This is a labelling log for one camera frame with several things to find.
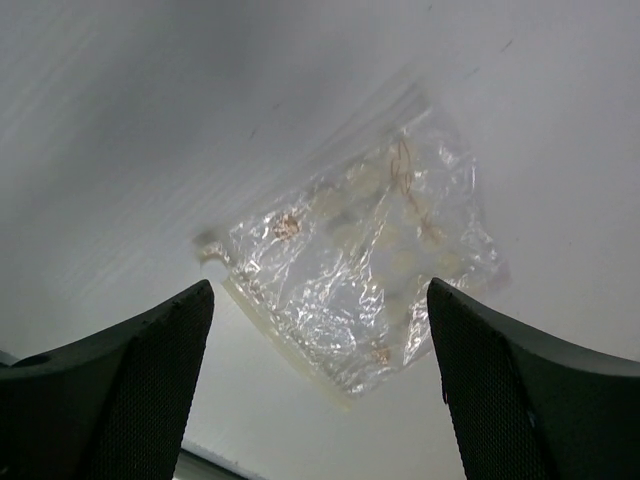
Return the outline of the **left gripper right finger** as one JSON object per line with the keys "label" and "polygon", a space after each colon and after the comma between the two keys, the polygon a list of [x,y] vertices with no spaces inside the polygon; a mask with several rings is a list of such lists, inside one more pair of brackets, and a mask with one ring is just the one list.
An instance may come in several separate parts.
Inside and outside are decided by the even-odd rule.
{"label": "left gripper right finger", "polygon": [[638,362],[561,340],[440,279],[427,306],[466,478],[638,478]]}

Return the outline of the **clear zip top bag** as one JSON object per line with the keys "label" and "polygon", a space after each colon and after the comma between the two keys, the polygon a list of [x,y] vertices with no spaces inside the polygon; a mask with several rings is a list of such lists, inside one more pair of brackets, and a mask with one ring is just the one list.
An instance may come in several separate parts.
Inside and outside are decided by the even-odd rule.
{"label": "clear zip top bag", "polygon": [[431,280],[476,296],[508,282],[476,173],[421,86],[382,93],[307,171],[199,235],[196,254],[296,370],[348,404],[431,350]]}

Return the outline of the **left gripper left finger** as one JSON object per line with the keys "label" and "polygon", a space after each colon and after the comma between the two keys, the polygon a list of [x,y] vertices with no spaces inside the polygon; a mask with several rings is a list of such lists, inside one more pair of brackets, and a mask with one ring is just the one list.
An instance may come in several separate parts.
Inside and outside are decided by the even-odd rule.
{"label": "left gripper left finger", "polygon": [[2,365],[2,478],[172,478],[213,312],[202,280],[131,319]]}

